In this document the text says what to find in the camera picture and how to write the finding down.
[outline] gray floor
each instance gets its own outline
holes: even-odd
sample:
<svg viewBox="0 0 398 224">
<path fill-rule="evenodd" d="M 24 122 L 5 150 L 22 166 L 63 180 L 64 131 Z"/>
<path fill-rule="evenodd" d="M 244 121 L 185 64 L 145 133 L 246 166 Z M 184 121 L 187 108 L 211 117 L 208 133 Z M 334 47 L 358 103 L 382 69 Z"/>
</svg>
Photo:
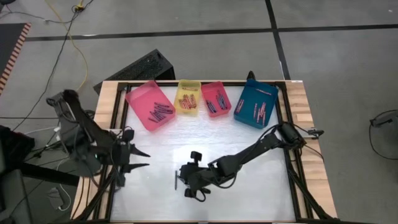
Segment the gray floor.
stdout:
<svg viewBox="0 0 398 224">
<path fill-rule="evenodd" d="M 72 17 L 77 1 L 52 1 L 64 20 Z M 274 0 L 279 27 L 398 24 L 398 2 L 393 0 Z M 57 19 L 39 0 L 17 0 L 12 10 Z M 0 23 L 31 22 L 29 36 L 65 35 L 58 24 L 13 14 Z M 72 34 L 121 34 L 235 28 L 270 28 L 263 0 L 94 0 L 74 23 Z M 321 149 L 338 216 L 344 220 L 396 223 L 398 220 L 398 163 L 378 157 L 368 140 L 369 119 L 396 109 L 398 86 L 398 30 L 345 30 L 281 33 L 290 76 L 304 80 L 313 118 L 325 130 Z M 61 41 L 26 42 L 0 97 L 0 116 L 25 116 L 44 89 Z M 243 79 L 249 70 L 257 78 L 283 79 L 271 33 L 143 37 L 79 40 L 90 76 L 80 92 L 86 109 L 95 110 L 98 97 L 92 86 L 149 51 L 158 48 L 174 65 L 176 77 L 187 79 Z M 85 74 L 81 58 L 67 43 L 45 96 L 77 88 Z M 40 102 L 31 116 L 55 116 Z M 0 119 L 10 128 L 20 120 Z M 55 126 L 56 120 L 28 120 L 18 131 Z M 393 127 L 374 132 L 375 146 L 398 157 Z M 51 131 L 32 135 L 42 146 Z M 62 158 L 49 152 L 38 161 Z M 55 168 L 57 163 L 49 164 Z M 61 170 L 71 170 L 70 164 Z M 36 180 L 26 180 L 32 189 Z M 36 223 L 63 215 L 52 210 L 45 193 L 55 184 L 42 184 L 31 196 Z M 67 189 L 74 198 L 75 189 Z"/>
</svg>

